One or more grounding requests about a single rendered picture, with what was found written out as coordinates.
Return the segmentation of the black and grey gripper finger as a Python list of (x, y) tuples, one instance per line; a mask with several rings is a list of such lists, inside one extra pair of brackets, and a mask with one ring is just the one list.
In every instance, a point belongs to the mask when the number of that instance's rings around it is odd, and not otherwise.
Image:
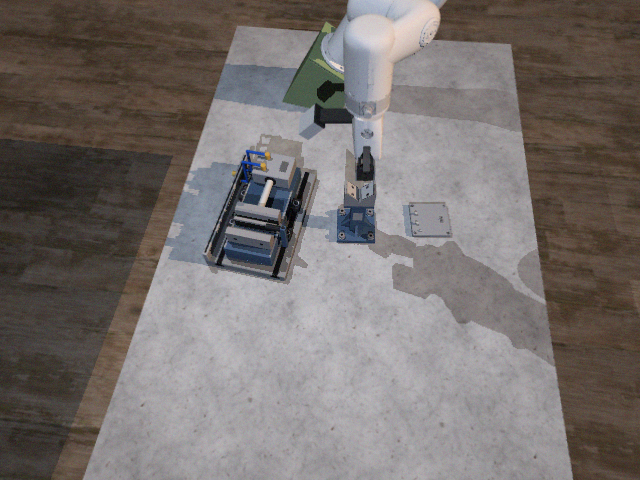
[[(363, 159), (363, 164), (361, 164)], [(372, 170), (372, 171), (371, 171)], [(373, 157), (370, 153), (370, 146), (363, 146), (363, 153), (358, 157), (357, 180), (372, 181), (374, 178)]]

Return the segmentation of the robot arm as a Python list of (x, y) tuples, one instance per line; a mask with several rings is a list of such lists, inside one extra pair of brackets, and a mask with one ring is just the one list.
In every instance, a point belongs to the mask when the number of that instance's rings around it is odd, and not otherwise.
[[(440, 24), (438, 9), (446, 1), (348, 0), (347, 13), (335, 32), (323, 38), (321, 52), (344, 74), (344, 101), (350, 111), (370, 119), (387, 108), (394, 64), (432, 41)], [(309, 140), (325, 124), (352, 124), (352, 114), (316, 103), (300, 116), (299, 135)]]

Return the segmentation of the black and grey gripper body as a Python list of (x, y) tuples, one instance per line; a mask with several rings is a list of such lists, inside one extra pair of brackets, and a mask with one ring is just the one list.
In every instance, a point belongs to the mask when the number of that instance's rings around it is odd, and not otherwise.
[(363, 146), (370, 146), (370, 152), (374, 160), (380, 160), (382, 154), (383, 135), (382, 114), (388, 109), (389, 105), (382, 112), (376, 115), (372, 115), (370, 119), (365, 119), (364, 115), (359, 115), (350, 111), (347, 108), (346, 104), (345, 107), (352, 114), (352, 132), (355, 158), (358, 160), (358, 157), (362, 155)]

